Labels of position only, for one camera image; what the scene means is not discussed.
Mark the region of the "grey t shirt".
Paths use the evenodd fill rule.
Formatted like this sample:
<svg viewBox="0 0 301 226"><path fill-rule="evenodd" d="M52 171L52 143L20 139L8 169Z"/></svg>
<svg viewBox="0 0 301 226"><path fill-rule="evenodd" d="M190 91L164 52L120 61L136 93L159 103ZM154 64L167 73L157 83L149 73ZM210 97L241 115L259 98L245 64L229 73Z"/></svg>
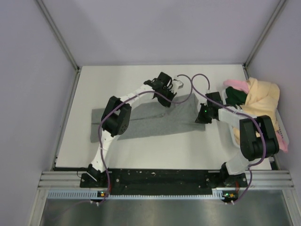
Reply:
<svg viewBox="0 0 301 226"><path fill-rule="evenodd" d="M198 99L193 93L182 104L169 108L158 102L142 104L131 111L129 126L118 139L166 136L191 131L205 131L205 125L196 123Z"/></svg>

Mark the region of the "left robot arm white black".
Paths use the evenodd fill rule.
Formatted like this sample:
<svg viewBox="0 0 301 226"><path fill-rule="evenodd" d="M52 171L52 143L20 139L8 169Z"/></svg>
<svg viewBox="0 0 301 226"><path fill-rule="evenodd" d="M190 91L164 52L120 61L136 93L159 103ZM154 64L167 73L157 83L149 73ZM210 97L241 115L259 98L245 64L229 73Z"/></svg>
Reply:
<svg viewBox="0 0 301 226"><path fill-rule="evenodd" d="M106 183L105 157L112 142L127 130L131 111L154 98L162 106L170 107L177 91L182 87L183 83L180 80L161 72L157 78L145 81L141 87L128 95L110 97L97 131L99 146L87 169L90 181L95 186L100 187Z"/></svg>

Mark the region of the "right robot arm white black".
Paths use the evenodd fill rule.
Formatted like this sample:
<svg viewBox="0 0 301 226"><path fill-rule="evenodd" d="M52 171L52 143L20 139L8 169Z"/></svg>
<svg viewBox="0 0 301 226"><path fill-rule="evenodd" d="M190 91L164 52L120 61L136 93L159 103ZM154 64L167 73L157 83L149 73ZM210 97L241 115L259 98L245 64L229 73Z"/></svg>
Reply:
<svg viewBox="0 0 301 226"><path fill-rule="evenodd" d="M251 166L259 165L279 152L276 132L269 116L253 116L233 106L223 105L219 92L201 96L206 103L201 104L196 123L209 124L212 120L218 120L239 131L239 151L222 164L217 177L209 179L212 187L220 184L231 186Z"/></svg>

